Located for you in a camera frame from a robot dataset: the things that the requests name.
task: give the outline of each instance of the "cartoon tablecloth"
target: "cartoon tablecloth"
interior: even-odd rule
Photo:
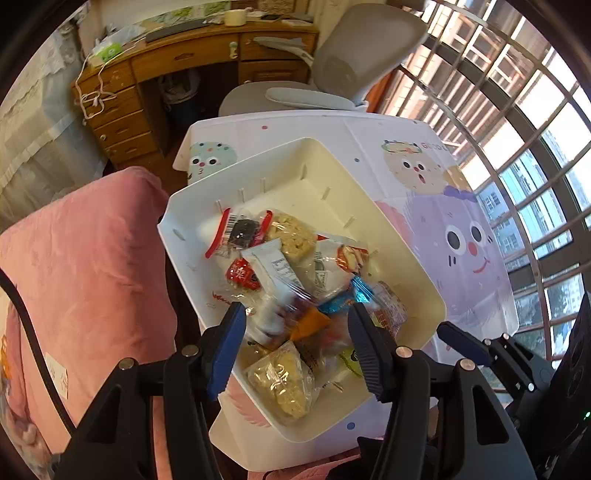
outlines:
[[[423,122],[321,110],[215,118],[191,126],[173,167],[187,171],[192,183],[307,137],[322,142],[384,212],[437,287],[448,320],[481,339],[517,330],[495,235],[453,156]],[[436,337],[424,350],[440,362],[460,358]],[[255,471],[311,462],[356,446],[358,436],[379,436],[389,411],[370,401],[312,442],[293,444],[268,425],[237,382],[230,382],[220,403],[212,442]]]

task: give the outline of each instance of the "barcode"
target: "barcode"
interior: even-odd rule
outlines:
[[[223,236],[225,238],[230,238],[230,233],[232,233],[232,229],[234,228],[234,224],[238,220],[237,215],[228,215],[228,221],[226,222],[226,229],[223,231]]]

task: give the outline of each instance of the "cartoon face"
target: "cartoon face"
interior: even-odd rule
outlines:
[[[464,318],[466,328],[486,321],[478,318],[478,310],[483,302],[499,299],[499,288],[504,298],[509,280],[474,195],[451,187],[446,192],[451,194],[411,196],[405,216],[413,250],[445,301],[448,318]]]
[[[444,170],[417,144],[385,140],[384,160],[390,171],[414,193],[436,194],[448,185]]]
[[[189,154],[191,155],[187,172],[189,185],[235,164],[237,159],[232,147],[219,142],[194,143],[191,145]]]

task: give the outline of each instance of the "plastic wrapper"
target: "plastic wrapper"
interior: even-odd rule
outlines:
[[[274,292],[274,296],[262,294],[246,323],[247,337],[265,348],[277,349],[288,339],[313,335],[330,323],[316,308],[316,299],[302,288],[279,283]]]
[[[266,239],[281,239],[281,251],[290,263],[296,264],[314,251],[316,233],[313,228],[296,217],[277,210],[267,210],[261,214],[261,218],[267,218],[270,212],[272,220]]]
[[[225,209],[212,244],[205,252],[205,258],[210,258],[214,254],[229,257],[234,249],[248,248],[262,243],[271,219],[272,215],[269,215],[263,216],[259,221],[243,208]]]
[[[315,335],[294,342],[302,360],[314,374],[318,387],[325,387],[336,381],[338,374],[344,367],[339,354],[349,347],[345,343],[334,343],[324,335],[326,330],[321,330]]]
[[[251,317],[260,310],[261,292],[253,292],[246,288],[220,286],[212,290],[212,307],[217,302],[230,306],[233,301],[239,301],[246,308],[246,316]]]
[[[359,364],[359,359],[357,358],[357,354],[355,354],[355,349],[353,347],[344,350],[340,354],[340,359],[342,360],[344,365],[355,375],[357,375],[358,377],[363,377],[361,365]]]
[[[292,342],[254,363],[245,373],[264,403],[277,412],[284,424],[309,413],[318,396],[314,375]]]
[[[356,302],[365,303],[374,325],[385,328],[392,338],[396,338],[400,326],[408,318],[406,307],[385,282],[377,282],[372,288],[358,276],[351,280],[346,291],[320,305],[319,310],[342,322],[349,307]]]
[[[325,301],[347,289],[368,259],[368,251],[361,243],[344,236],[318,233],[316,250],[306,262],[304,275],[314,284],[316,298]]]
[[[243,258],[237,258],[230,264],[226,271],[226,279],[248,290],[261,288],[261,283],[258,281],[255,271],[250,263]]]
[[[271,295],[281,293],[281,286],[291,283],[302,288],[301,282],[281,252],[281,240],[275,239],[243,250],[242,258],[250,263],[262,288]]]
[[[262,345],[259,345],[253,340],[245,339],[241,346],[241,358],[245,365],[252,365],[258,362],[261,358],[269,355],[270,350]]]

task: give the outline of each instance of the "wooden desk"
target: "wooden desk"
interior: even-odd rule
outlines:
[[[305,50],[312,53],[317,35],[312,26],[247,22],[242,27],[210,25],[148,44],[142,40],[103,70],[103,90],[117,93],[117,98],[105,102],[105,110],[88,120],[88,125],[117,168],[142,165],[156,173],[170,146],[170,126],[157,77],[192,67],[234,62],[238,64],[238,74],[232,70],[230,75],[237,78],[229,82],[220,79],[225,90],[264,80],[306,82],[309,69],[303,61],[291,53],[261,47],[253,38],[301,38]],[[99,70],[88,68],[83,72],[79,82],[82,93],[99,90]],[[225,90],[219,92],[222,97]],[[78,101],[74,84],[72,91]],[[90,114],[99,109],[89,106],[86,111]]]

